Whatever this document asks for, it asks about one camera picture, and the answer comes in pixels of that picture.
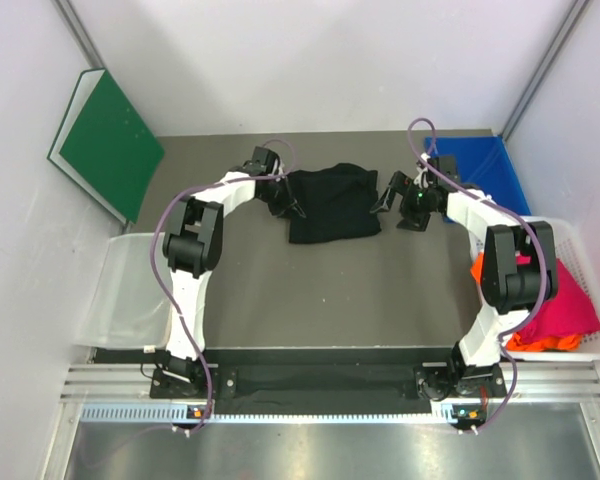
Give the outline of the black t shirt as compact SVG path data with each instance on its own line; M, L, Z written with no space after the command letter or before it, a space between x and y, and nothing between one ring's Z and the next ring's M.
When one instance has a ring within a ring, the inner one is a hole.
M378 172L351 163L288 175L294 196L306 213L289 220L289 242L327 243L377 235L378 216L370 213L379 199Z

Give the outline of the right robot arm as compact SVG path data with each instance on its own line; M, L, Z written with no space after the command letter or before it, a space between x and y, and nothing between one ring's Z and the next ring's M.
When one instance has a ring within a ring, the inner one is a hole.
M498 205L479 187L461 183L453 156L425 157L416 177L395 172L372 213L399 206L399 228L427 229L434 213L464 227L478 241L481 308L453 347L444 374L430 373L421 391L436 401L473 394L492 382L508 338L527 325L559 289L554 231L544 220Z

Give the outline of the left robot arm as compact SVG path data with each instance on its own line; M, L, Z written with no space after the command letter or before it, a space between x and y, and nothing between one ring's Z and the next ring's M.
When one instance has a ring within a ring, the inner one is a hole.
M271 149L274 142L256 146L249 160L220 180L176 195L158 221L149 261L170 302L170 333L165 351L156 355L153 377L159 388L172 382L186 397L212 393L203 322L211 274L223 252L225 218L254 199L274 216L306 217L288 180L290 170Z

